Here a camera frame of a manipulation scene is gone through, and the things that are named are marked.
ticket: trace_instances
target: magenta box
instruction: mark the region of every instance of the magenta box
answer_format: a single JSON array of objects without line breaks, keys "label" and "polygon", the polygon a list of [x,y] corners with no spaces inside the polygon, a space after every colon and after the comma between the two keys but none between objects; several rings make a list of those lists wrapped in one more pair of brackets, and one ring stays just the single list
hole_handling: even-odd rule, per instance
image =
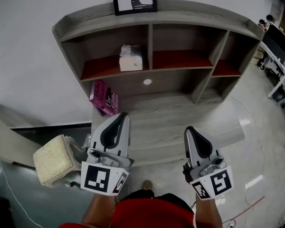
[{"label": "magenta box", "polygon": [[92,82],[90,102],[102,116],[114,116],[119,113],[118,95],[101,79]]}]

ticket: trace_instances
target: red line on floor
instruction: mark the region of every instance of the red line on floor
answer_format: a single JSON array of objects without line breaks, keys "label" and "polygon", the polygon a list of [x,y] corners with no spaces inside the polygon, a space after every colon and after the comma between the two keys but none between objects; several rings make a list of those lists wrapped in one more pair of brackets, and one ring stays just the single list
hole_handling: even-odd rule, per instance
[{"label": "red line on floor", "polygon": [[250,206],[250,208],[247,208],[245,209],[243,212],[239,213],[238,215],[236,215],[235,217],[233,217],[232,219],[236,219],[238,218],[239,216],[241,216],[242,214],[244,214],[245,212],[247,212],[249,209],[251,209],[253,206],[255,206],[257,203],[259,203],[260,201],[262,201],[262,199],[264,198],[265,196],[261,197],[258,201],[256,201],[254,204],[252,204]]}]

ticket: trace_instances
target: forearm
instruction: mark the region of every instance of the forearm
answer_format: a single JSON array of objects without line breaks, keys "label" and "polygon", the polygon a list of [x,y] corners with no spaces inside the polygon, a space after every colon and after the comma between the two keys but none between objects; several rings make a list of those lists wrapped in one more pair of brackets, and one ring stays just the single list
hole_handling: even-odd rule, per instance
[{"label": "forearm", "polygon": [[115,209],[115,197],[95,194],[82,218],[84,225],[108,228]]},{"label": "forearm", "polygon": [[214,199],[202,201],[196,195],[195,221],[197,228],[222,228],[222,219]]}]

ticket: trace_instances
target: shoe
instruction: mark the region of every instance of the shoe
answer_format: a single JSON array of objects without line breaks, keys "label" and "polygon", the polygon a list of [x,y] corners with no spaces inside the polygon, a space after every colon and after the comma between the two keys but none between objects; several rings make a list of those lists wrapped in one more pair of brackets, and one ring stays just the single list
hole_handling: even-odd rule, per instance
[{"label": "shoe", "polygon": [[145,180],[142,184],[142,189],[144,190],[152,190],[152,182],[150,180]]}]

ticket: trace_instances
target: glossy floor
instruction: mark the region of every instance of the glossy floor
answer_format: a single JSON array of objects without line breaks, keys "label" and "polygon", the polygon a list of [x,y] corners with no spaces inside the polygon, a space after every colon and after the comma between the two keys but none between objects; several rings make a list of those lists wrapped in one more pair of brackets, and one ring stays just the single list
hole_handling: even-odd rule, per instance
[{"label": "glossy floor", "polygon": [[[237,228],[276,228],[285,217],[285,114],[279,104],[267,99],[272,88],[265,74],[250,65],[227,99],[237,110],[245,140],[221,150],[232,167],[235,188],[216,203],[223,221],[252,206],[236,218]],[[182,175],[184,162],[133,168],[123,193],[139,189],[149,179],[156,195],[171,192],[193,204],[194,192]],[[15,195],[35,222],[56,228],[63,222],[80,221],[92,193],[66,187],[48,189],[39,184],[33,170],[2,164]],[[11,201],[17,227],[36,227],[15,202],[1,169],[0,195]]]}]

